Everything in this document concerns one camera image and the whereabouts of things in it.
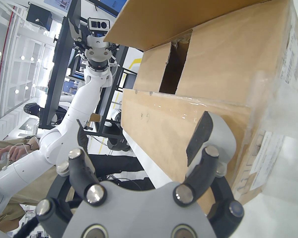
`white controller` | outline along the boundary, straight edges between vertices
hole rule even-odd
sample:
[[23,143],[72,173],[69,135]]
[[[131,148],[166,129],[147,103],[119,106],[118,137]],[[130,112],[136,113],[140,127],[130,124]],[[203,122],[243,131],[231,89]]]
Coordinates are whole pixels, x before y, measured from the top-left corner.
[[0,163],[3,164],[3,163],[7,163],[7,155],[8,155],[8,152],[5,152],[1,155],[1,160],[0,160]]

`black bracelet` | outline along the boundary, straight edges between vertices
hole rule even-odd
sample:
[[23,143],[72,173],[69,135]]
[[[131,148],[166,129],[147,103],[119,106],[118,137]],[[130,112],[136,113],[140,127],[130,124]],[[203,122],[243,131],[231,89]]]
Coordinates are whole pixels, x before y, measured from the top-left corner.
[[31,150],[31,147],[32,147],[32,145],[31,145],[31,144],[24,144],[24,145],[28,145],[28,146],[30,146],[30,150],[29,150],[29,151],[32,151],[32,150]]

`black pants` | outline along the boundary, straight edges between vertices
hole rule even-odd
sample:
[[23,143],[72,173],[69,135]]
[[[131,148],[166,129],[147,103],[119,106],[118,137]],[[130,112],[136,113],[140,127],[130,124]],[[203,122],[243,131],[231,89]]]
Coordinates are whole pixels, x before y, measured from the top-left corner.
[[[89,154],[89,158],[95,167],[97,178],[103,178],[109,174],[119,174],[121,172],[138,172],[143,171],[143,167],[136,157],[123,155],[107,154]],[[139,180],[120,179],[111,180],[115,184],[135,191],[146,191],[154,189],[154,186],[148,177]]]

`cardboard box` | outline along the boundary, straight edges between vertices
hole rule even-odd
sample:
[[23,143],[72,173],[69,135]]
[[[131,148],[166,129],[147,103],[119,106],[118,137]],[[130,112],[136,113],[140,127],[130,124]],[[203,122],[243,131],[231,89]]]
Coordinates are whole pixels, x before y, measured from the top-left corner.
[[[255,197],[273,84],[281,78],[298,89],[292,0],[128,0],[105,40],[144,50],[133,90],[123,94],[122,127],[132,139],[183,181],[196,122],[204,110],[215,112],[237,141],[226,175],[235,198]],[[280,146],[282,138],[270,137]],[[213,201],[208,192],[199,203],[208,212]]]

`metal screw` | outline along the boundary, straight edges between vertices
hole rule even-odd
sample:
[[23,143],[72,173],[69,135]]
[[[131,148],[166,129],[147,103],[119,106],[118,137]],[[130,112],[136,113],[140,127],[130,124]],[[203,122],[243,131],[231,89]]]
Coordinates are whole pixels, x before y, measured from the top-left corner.
[[174,228],[171,238],[196,238],[196,235],[190,226],[180,224]]
[[42,200],[37,204],[37,207],[35,208],[35,213],[38,216],[45,215],[50,210],[50,202],[47,199]]
[[205,148],[205,152],[212,156],[212,157],[218,157],[219,151],[216,149],[215,146],[209,145]]
[[175,189],[175,196],[184,204],[189,204],[193,201],[193,193],[185,184],[181,184]]
[[238,201],[232,201],[229,204],[229,211],[235,217],[243,217],[244,216],[244,209],[243,206]]
[[82,238],[107,238],[108,234],[104,227],[99,224],[90,226]]
[[75,159],[75,158],[79,157],[81,154],[82,154],[82,150],[79,148],[75,148],[69,152],[69,158]]
[[67,172],[68,168],[69,168],[69,162],[64,161],[56,167],[56,170],[57,170],[58,173],[62,174],[62,173]]
[[89,203],[94,204],[98,203],[104,197],[104,194],[104,188],[99,184],[94,184],[88,189],[86,198]]
[[219,175],[225,175],[225,166],[222,163],[218,163],[216,173]]

